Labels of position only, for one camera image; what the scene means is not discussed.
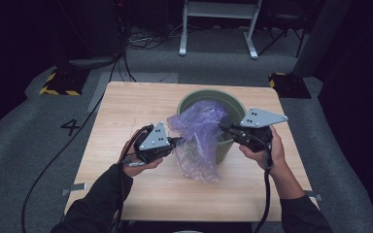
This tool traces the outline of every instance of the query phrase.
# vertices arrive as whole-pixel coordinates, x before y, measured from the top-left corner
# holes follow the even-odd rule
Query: office chair
[[[305,4],[305,1],[301,0],[265,1],[263,5],[263,11],[265,12],[263,15],[266,18],[262,20],[262,26],[266,27],[270,34],[272,28],[279,28],[283,31],[276,38],[271,34],[273,41],[268,44],[259,55],[268,50],[282,36],[287,36],[289,30],[293,30],[300,41],[295,56],[298,58],[305,34],[308,30],[311,30],[318,14],[320,13],[323,2],[323,0],[315,0],[313,4]],[[301,36],[299,36],[297,32],[299,30],[302,30]]]

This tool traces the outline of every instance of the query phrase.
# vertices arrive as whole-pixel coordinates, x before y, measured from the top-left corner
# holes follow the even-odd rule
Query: purple plastic bag
[[[201,100],[183,113],[167,118],[169,128],[183,137],[173,150],[183,176],[205,183],[220,180],[216,150],[223,117],[227,113],[222,104]]]

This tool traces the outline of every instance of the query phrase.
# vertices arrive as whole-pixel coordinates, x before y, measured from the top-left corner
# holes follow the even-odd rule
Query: gray carpet
[[[258,49],[270,40],[267,32],[254,34]],[[190,33],[185,57],[178,56],[179,43],[176,37],[152,50],[129,49],[127,62],[135,79],[138,76],[145,81],[143,75],[153,74],[154,79],[165,80],[168,74],[176,74],[178,83],[268,86],[270,73],[290,72],[296,63],[297,39],[291,33],[258,60],[250,58],[240,29]],[[122,60],[119,68],[127,77]],[[60,126],[71,119],[82,126],[112,65],[91,71],[82,96],[40,95],[52,69],[36,77],[25,90],[28,99],[0,121],[0,233],[21,231],[20,213],[26,193],[71,139],[69,130]],[[119,79],[116,69],[114,80]],[[311,185],[322,195],[322,212],[335,232],[373,232],[373,209],[366,190],[322,114],[317,99],[322,84],[315,78],[304,80],[313,98],[281,99],[281,103],[290,118],[288,123]],[[61,190],[75,179],[95,118],[96,113],[35,187],[26,209],[27,232],[49,232],[59,222],[67,201]],[[283,229],[279,222],[267,222],[261,232]]]

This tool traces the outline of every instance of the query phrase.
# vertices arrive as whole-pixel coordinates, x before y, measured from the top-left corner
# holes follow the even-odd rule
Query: person's left hand
[[[125,152],[125,150],[128,147],[128,145],[129,145],[129,141],[126,142],[125,146],[123,147],[121,155],[120,155],[120,158],[124,159],[125,154],[123,154],[123,153]],[[133,152],[135,152],[135,149],[132,146],[129,149],[128,154],[131,154]],[[127,155],[127,156],[133,156],[133,159],[132,159],[133,162],[137,162],[139,160],[138,158],[136,158],[135,154],[133,154],[133,155]],[[153,162],[151,162],[149,164],[145,164],[145,165],[137,166],[137,167],[130,167],[127,164],[124,164],[123,165],[123,172],[126,175],[128,175],[129,177],[135,177],[135,176],[141,174],[146,169],[154,169],[154,168],[156,168],[162,161],[163,161],[163,158],[158,158],[157,160],[155,160],[155,161],[153,161]]]

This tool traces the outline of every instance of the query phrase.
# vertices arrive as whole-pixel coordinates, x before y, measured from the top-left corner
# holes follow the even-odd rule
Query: table
[[[245,41],[252,59],[257,59],[252,36],[256,19],[259,15],[262,0],[256,0],[254,4],[194,2],[185,0],[183,13],[183,35],[181,37],[180,55],[187,54],[187,18],[188,17],[228,17],[250,19],[250,29],[244,32]]]
[[[283,114],[278,95],[269,87],[173,83],[109,83],[75,183],[86,183],[87,189],[73,191],[71,204],[83,198],[95,180],[119,159],[124,143],[142,126],[161,120],[170,131],[166,118],[176,114],[181,99],[201,88],[215,88],[237,97],[243,105]],[[300,160],[287,122],[276,124],[283,139],[289,167],[305,190],[310,183]],[[221,180],[202,183],[181,175],[173,154],[164,158],[158,168],[146,170],[134,178],[131,193],[124,202],[122,219],[191,220],[191,221],[259,221],[265,206],[263,171],[234,144],[218,165]],[[281,206],[271,182],[269,221],[281,220]]]

